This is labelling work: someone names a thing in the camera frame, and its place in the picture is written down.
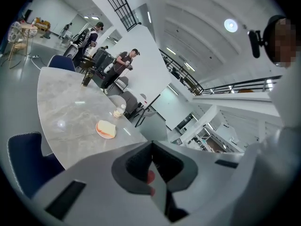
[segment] ceiling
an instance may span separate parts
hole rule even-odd
[[[183,66],[179,56],[184,58],[196,70],[189,72],[197,81],[250,49],[247,31],[263,30],[272,15],[281,13],[272,0],[149,0],[148,7],[157,44]],[[224,27],[228,18],[238,24],[234,33]],[[264,66],[262,73],[247,71],[244,80],[279,75]],[[233,76],[223,78],[222,84],[243,81]]]
[[[104,24],[103,32],[105,32],[109,27],[111,27],[112,24],[110,23],[108,18],[102,13],[102,11],[95,5],[95,3],[92,0],[62,0],[62,1],[64,1],[74,10],[76,10],[77,13],[83,18],[84,16],[88,16],[89,19],[85,19],[85,18],[84,19],[87,21],[87,23],[90,23],[92,26],[94,26],[98,22],[103,22]],[[99,20],[94,20],[91,18],[91,16],[99,17]]]

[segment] railing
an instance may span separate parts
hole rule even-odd
[[[243,81],[228,85],[221,85],[214,88],[205,89],[204,91],[202,91],[201,95],[264,92],[266,90],[270,91],[280,78],[281,75],[251,81]]]
[[[108,0],[127,31],[137,25],[133,12],[127,0]]]
[[[183,66],[175,62],[171,57],[166,53],[160,50],[161,55],[164,59],[166,67],[170,73],[176,77],[187,89],[194,95],[201,95],[203,88],[200,84],[184,69]]]

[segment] navy blue chair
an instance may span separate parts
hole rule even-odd
[[[43,156],[39,132],[16,135],[8,140],[8,158],[20,190],[29,198],[50,179],[64,171],[53,154]]]
[[[72,59],[61,55],[54,55],[49,61],[48,67],[75,72],[75,67]]]

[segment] ceiling light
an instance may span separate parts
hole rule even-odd
[[[238,29],[238,25],[233,19],[226,19],[224,25],[229,32],[236,32]]]
[[[204,128],[204,129],[205,129],[205,131],[207,132],[207,134],[210,135],[210,133],[206,130],[206,128]]]
[[[210,125],[210,123],[208,123],[208,126],[211,128],[211,130],[214,130],[213,127]]]
[[[147,12],[147,16],[149,17],[149,21],[151,23],[151,16],[150,16],[150,12]]]
[[[191,115],[193,116],[193,118],[194,118],[194,119],[196,119],[196,120],[197,120],[197,118],[196,118],[196,117],[195,117],[193,114],[191,114]],[[198,121],[198,120],[197,120],[197,121]]]
[[[268,83],[269,90],[271,91],[273,89],[272,80],[267,80],[267,83]]]
[[[232,86],[229,85],[229,89],[231,89],[232,94],[235,94],[234,90],[232,90]]]
[[[175,55],[175,52],[173,52],[170,48],[166,47],[168,51],[172,52]]]
[[[195,72],[194,68],[192,68],[188,63],[185,63],[186,67],[190,70],[192,70],[193,72]]]
[[[169,85],[168,85],[168,87],[178,96],[179,94],[173,89],[173,88],[171,88]]]

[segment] floor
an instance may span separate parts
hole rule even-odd
[[[36,39],[28,49],[31,54],[25,58],[22,54],[24,51],[19,51],[13,56],[11,66],[17,66],[9,69],[8,53],[0,60],[0,163],[4,169],[8,179],[13,183],[12,171],[7,155],[7,141],[10,137],[16,134],[22,134],[30,131],[39,131],[42,134],[42,153],[47,155],[51,153],[51,149],[43,135],[43,130],[40,124],[38,107],[37,107],[37,85],[40,70],[46,66],[53,55],[62,55],[64,50],[58,48],[57,39],[41,41]],[[33,59],[29,57],[38,55],[39,58]],[[95,76],[93,80],[97,85],[101,85],[102,79]],[[109,95],[118,95],[119,90],[114,87],[110,90]],[[167,140],[165,121],[158,115],[152,118],[147,118],[143,124],[137,127],[148,140]]]

